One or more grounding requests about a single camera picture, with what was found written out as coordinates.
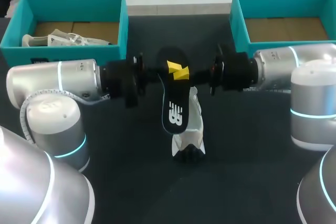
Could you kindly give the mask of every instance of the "yellow object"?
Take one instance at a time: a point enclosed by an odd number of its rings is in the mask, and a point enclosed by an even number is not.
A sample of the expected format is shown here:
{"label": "yellow object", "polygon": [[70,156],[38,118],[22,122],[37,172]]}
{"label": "yellow object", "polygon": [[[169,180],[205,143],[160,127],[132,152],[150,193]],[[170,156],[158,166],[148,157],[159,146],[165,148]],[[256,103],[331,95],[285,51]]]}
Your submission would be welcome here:
{"label": "yellow object", "polygon": [[185,67],[177,72],[174,72],[174,80],[189,80],[189,68]]}
{"label": "yellow object", "polygon": [[182,69],[182,66],[180,64],[173,63],[173,62],[170,62],[170,61],[167,61],[167,64],[168,64],[168,68],[169,68],[169,73],[175,73],[175,72]]}

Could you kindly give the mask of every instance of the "black table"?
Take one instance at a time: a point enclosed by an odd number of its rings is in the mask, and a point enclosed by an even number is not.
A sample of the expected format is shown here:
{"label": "black table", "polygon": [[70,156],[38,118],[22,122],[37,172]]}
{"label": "black table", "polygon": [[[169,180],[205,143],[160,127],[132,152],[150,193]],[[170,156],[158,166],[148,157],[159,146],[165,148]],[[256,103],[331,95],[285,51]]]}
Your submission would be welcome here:
{"label": "black table", "polygon": [[[6,27],[1,20],[0,29]],[[218,42],[233,46],[227,15],[130,17],[130,54],[153,63],[164,45],[182,48],[192,68],[211,64]],[[0,125],[22,135],[0,59]],[[84,174],[96,195],[93,223],[300,224],[296,192],[322,153],[290,139],[290,97],[198,87],[206,158],[180,164],[161,125],[163,90],[149,86],[136,109],[123,101],[82,106],[91,151]]]}

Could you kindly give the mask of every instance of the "shoe insole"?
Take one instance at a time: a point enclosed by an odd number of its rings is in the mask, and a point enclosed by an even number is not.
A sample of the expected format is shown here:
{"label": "shoe insole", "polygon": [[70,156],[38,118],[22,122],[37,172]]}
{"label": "shoe insole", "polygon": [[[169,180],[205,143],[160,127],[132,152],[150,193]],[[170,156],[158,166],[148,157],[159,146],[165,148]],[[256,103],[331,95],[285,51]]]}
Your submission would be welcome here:
{"label": "shoe insole", "polygon": [[162,124],[170,134],[180,134],[188,126],[191,82],[188,59],[176,47],[162,48],[156,56],[158,75],[164,88]]}

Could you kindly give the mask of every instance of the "cardboard box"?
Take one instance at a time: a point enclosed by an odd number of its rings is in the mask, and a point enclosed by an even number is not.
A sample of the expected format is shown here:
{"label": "cardboard box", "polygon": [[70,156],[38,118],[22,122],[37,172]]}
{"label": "cardboard box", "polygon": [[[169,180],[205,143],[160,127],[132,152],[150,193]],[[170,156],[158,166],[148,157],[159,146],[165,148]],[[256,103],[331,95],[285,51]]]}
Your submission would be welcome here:
{"label": "cardboard box", "polygon": [[233,0],[230,25],[237,52],[336,43],[336,0]]}
{"label": "cardboard box", "polygon": [[[59,29],[111,42],[108,46],[21,47],[22,37]],[[99,65],[126,58],[125,0],[20,0],[0,49],[10,67],[44,61],[95,59]]]}

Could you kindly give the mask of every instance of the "white shoe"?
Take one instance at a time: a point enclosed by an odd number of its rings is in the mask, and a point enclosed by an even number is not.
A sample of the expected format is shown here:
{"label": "white shoe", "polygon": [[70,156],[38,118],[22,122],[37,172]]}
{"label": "white shoe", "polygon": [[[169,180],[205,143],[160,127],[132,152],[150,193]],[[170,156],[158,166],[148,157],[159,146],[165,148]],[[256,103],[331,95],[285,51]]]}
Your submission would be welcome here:
{"label": "white shoe", "polygon": [[111,45],[102,39],[84,38],[77,34],[67,34],[55,29],[45,37],[32,37],[26,34],[22,38],[23,47],[59,47],[59,46],[107,46]]}
{"label": "white shoe", "polygon": [[203,119],[201,106],[197,99],[197,89],[190,88],[189,121],[185,132],[173,135],[172,154],[182,159],[197,159],[205,154],[203,143]]}

